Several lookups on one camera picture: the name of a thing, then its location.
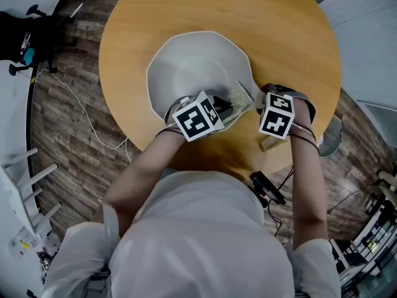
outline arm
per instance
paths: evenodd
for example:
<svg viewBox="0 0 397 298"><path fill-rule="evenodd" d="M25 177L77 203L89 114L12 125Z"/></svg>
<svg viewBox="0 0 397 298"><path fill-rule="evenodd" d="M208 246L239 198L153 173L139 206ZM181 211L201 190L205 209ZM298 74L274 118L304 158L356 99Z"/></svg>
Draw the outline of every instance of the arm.
<svg viewBox="0 0 397 298"><path fill-rule="evenodd" d="M104 201L117 213L120 237L130 228L136 213L184 142L185 137L181 134L162 132L110 186ZM103 223L102 207L92 221Z"/></svg>
<svg viewBox="0 0 397 298"><path fill-rule="evenodd" d="M301 99L294 99L295 123L311 128L309 111ZM294 126L290 133L314 144L313 136ZM318 152L310 143L291 136L293 160L293 247L315 239L327 239L327 194Z"/></svg>

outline white shirt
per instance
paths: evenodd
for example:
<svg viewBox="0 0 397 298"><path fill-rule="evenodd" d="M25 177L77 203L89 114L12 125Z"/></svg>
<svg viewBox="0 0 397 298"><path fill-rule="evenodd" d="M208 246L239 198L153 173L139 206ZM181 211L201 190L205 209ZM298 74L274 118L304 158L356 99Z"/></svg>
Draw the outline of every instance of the white shirt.
<svg viewBox="0 0 397 298"><path fill-rule="evenodd" d="M331 245L312 240L290 252L263 228L256 196L226 174L176 173L161 180L109 263L113 298L340 297ZM70 297L101 270L104 226L70 228L45 283Z"/></svg>

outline round wooden table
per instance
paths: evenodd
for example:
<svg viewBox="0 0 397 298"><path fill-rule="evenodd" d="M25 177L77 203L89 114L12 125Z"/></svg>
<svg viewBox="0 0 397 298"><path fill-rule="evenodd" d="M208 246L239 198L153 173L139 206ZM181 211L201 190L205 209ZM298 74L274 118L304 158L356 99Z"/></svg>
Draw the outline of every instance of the round wooden table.
<svg viewBox="0 0 397 298"><path fill-rule="evenodd" d="M341 89L341 61L332 28L315 0L119 0L106 24L99 73L109 109L141 150L164 127L151 110L146 69L174 35L216 31L249 57L257 85L282 84L305 93L318 110L319 137ZM179 170L216 170L238 179L292 163L290 145L266 152L259 115L245 113L229 130L186 143L172 161Z"/></svg>

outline office chair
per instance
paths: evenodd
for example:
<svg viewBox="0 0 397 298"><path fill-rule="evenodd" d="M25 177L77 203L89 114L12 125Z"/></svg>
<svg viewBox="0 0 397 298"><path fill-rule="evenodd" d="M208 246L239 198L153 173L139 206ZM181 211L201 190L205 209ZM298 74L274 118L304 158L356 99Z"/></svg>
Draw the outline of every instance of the office chair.
<svg viewBox="0 0 397 298"><path fill-rule="evenodd" d="M72 22L72 17L67 17L61 21L57 14L46 15L38 10L35 4L28 9L26 15L37 14L40 17L20 19L10 16L5 12L0 12L0 23L3 29L0 30L0 60L11 60L14 63L22 63L25 66L17 67L13 64L9 66L9 73L15 76L18 71L24 71L30 67L38 65L45 59L48 61L48 69L51 73L56 73L53 67L53 52L55 46L75 47L76 40L70 43L62 43L60 35L68 22ZM26 51L34 49L32 62L27 65L24 61Z"/></svg>

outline wooden floor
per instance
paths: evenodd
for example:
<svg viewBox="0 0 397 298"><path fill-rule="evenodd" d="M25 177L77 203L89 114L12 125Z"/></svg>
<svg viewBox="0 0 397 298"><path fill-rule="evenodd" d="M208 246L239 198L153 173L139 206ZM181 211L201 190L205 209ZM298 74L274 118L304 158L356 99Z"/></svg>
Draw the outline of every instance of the wooden floor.
<svg viewBox="0 0 397 298"><path fill-rule="evenodd" d="M77 38L78 44L75 48L65 48L55 59L56 76L80 97L98 136L112 147L122 142L125 136L105 103L99 81L98 55L105 23L117 1L68 0L61 10L64 15L71 14L84 3L65 32L66 38ZM46 71L36 80L32 102L31 146L39 149L32 159L33 171L37 173L54 162L58 165L56 171L40 181L44 191L38 202L44 213L55 203L62 203L62 208L51 220L62 237L67 228L90 220L99 205L98 198L128 164L125 146L111 150L99 143L76 98ZM368 185L375 182L378 169L391 171L394 157L345 92L341 94L336 115L343 124L342 145L332 157L322 160L328 207L336 205L349 193L364 189L329 215L329 236L349 240L367 219L365 200L376 190ZM128 142L128 153L134 158L139 150ZM289 170L288 167L279 171L270 179L275 185L280 184ZM272 208L273 215L283 221L278 234L280 240L292 232L291 179L282 192L287 204ZM275 232L271 219L265 227L269 232Z"/></svg>

